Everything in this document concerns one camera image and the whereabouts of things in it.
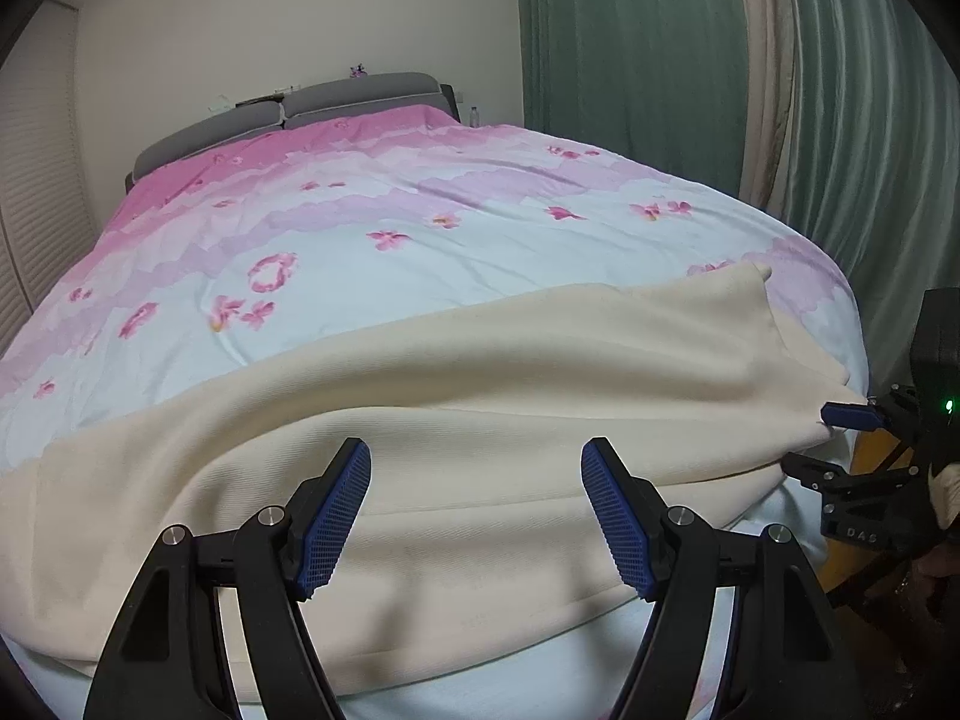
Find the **metal screw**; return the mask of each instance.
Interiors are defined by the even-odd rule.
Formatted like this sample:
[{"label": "metal screw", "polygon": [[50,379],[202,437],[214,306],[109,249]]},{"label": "metal screw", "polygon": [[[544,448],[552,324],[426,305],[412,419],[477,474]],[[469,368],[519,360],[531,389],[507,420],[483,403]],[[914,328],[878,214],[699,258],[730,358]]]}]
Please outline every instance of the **metal screw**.
[{"label": "metal screw", "polygon": [[693,512],[685,506],[674,506],[666,515],[674,525],[689,525],[693,522]]},{"label": "metal screw", "polygon": [[260,514],[256,516],[256,521],[261,525],[275,525],[283,519],[285,514],[282,506],[268,506],[266,509],[260,510]]},{"label": "metal screw", "polygon": [[778,544],[785,544],[793,538],[793,533],[790,533],[790,529],[786,525],[771,525],[767,529],[767,533]]},{"label": "metal screw", "polygon": [[186,538],[186,529],[181,525],[171,525],[163,532],[163,543],[174,547]]}]

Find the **white wall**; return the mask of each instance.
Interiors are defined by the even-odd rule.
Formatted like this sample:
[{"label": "white wall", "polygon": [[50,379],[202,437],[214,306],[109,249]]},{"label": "white wall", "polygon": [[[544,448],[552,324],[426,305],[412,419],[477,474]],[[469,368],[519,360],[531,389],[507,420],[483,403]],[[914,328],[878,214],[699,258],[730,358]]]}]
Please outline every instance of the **white wall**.
[{"label": "white wall", "polygon": [[80,9],[77,117],[103,224],[150,143],[232,101],[371,73],[425,71],[485,124],[523,119],[517,0],[65,0]]}]

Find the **headboard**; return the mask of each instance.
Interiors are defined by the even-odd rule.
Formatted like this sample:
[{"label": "headboard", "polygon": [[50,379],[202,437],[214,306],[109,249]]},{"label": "headboard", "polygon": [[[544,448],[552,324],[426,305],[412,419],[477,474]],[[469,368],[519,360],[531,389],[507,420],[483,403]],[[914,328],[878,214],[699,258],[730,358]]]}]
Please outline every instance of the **headboard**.
[{"label": "headboard", "polygon": [[459,122],[453,87],[426,73],[385,73],[308,86],[277,100],[239,104],[226,113],[191,124],[148,146],[127,174],[127,191],[147,173],[224,143],[253,138],[277,129],[377,113],[404,105],[432,105]]}]

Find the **green curtain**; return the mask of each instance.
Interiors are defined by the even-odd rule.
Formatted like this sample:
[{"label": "green curtain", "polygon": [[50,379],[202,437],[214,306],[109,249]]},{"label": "green curtain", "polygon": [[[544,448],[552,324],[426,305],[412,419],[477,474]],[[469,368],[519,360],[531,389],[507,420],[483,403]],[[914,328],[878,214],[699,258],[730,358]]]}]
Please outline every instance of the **green curtain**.
[{"label": "green curtain", "polygon": [[872,379],[907,373],[923,290],[960,284],[960,94],[906,0],[795,0],[781,218],[856,294]]},{"label": "green curtain", "polygon": [[520,0],[520,25],[527,127],[737,195],[743,0]]}]

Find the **blanket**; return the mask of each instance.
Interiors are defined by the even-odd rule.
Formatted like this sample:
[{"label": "blanket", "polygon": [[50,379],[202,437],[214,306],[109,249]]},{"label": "blanket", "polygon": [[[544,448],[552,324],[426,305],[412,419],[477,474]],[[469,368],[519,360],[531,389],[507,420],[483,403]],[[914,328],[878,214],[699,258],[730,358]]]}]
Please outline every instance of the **blanket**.
[{"label": "blanket", "polygon": [[[716,526],[830,436],[846,371],[767,302],[766,266],[659,287],[573,285],[323,338],[51,443],[0,477],[0,627],[93,664],[157,534],[238,527],[340,443],[373,478],[304,605],[339,693],[424,679],[623,603],[579,476],[606,436]],[[256,699],[235,597],[224,635]]]}]

